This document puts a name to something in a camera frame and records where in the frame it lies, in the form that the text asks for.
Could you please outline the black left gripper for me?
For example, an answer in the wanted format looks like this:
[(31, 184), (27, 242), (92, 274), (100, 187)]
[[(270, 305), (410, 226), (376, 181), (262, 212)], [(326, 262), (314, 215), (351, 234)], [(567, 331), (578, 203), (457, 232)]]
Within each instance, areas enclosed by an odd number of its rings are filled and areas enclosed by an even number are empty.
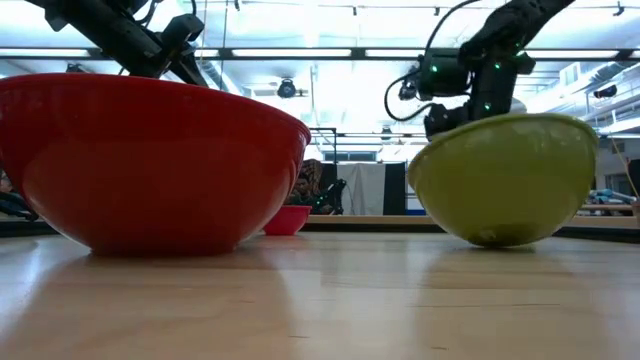
[(187, 84), (207, 86), (194, 56), (195, 49), (191, 45), (184, 45), (171, 58), (169, 70)]

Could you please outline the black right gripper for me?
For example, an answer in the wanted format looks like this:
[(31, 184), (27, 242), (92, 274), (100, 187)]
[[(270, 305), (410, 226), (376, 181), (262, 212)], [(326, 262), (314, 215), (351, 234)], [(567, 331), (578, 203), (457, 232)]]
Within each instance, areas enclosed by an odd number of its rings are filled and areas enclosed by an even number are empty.
[(453, 130), (469, 122), (467, 104), (447, 109), (442, 104), (433, 103), (424, 118), (424, 128), (427, 138)]

